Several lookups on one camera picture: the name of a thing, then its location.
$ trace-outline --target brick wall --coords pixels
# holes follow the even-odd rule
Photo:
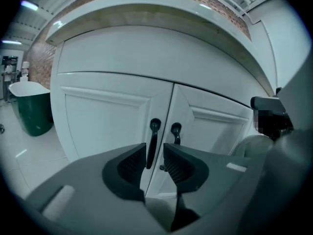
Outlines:
[[[28,61],[30,63],[30,81],[41,83],[46,88],[50,88],[51,68],[56,47],[51,46],[45,42],[46,35],[51,25],[55,21],[59,20],[62,16],[72,11],[73,9],[90,1],[92,0],[76,0],[68,7],[63,9],[59,14],[57,14],[38,35],[31,48],[24,55],[24,61]],[[211,7],[212,10],[220,13],[221,15],[229,19],[250,39],[250,34],[246,23],[241,18],[237,17],[236,14],[232,10],[228,9],[225,5],[217,0],[195,1]]]

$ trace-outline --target white shirt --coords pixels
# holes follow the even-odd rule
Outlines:
[[[8,72],[8,73],[12,73],[12,71],[13,71],[12,65],[8,65],[4,70],[4,72]],[[10,74],[10,75],[4,74],[4,81],[5,82],[11,81],[11,77],[12,77],[12,74]]]

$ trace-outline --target ceiling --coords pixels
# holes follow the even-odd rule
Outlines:
[[[3,40],[20,41],[22,45],[2,44],[1,48],[28,50],[44,26],[67,5],[75,0],[28,0],[38,5],[34,11],[21,6]],[[219,0],[242,17],[246,12],[266,0]]]

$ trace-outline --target cabinet handle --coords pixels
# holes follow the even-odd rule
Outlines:
[[[180,144],[180,130],[181,130],[181,124],[180,123],[173,123],[171,132],[173,133],[175,137],[174,144]]]
[[[150,129],[152,130],[151,141],[148,150],[146,168],[150,169],[155,158],[156,149],[157,149],[157,131],[160,129],[161,120],[154,118],[150,122]]]

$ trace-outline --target white wall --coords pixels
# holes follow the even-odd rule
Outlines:
[[[20,71],[22,67],[22,61],[24,56],[24,51],[14,50],[14,49],[0,49],[0,60],[2,61],[3,56],[17,56],[18,64],[16,65],[16,70]]]
[[[252,42],[263,56],[270,83],[284,87],[308,56],[311,37],[287,0],[268,0],[249,14],[255,23],[248,23]]]

